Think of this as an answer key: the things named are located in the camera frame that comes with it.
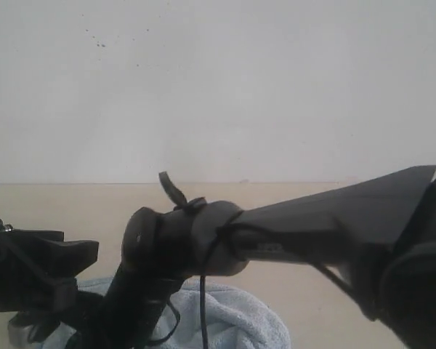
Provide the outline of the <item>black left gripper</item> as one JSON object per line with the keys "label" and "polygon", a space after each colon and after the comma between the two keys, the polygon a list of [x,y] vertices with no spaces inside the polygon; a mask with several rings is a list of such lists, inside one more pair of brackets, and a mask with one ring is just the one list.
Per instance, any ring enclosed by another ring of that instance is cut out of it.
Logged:
{"label": "black left gripper", "polygon": [[63,241],[59,231],[19,230],[0,219],[0,312],[62,311],[76,301],[75,277],[97,261],[99,243]]}

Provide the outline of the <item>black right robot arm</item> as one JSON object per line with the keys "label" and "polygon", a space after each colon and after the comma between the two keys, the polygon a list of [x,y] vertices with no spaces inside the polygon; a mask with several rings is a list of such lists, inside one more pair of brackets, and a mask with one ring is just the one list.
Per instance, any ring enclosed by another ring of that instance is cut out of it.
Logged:
{"label": "black right robot arm", "polygon": [[188,278],[252,260],[310,265],[408,348],[436,348],[436,166],[250,210],[159,180],[174,209],[129,219],[100,314],[105,348],[145,347]]}

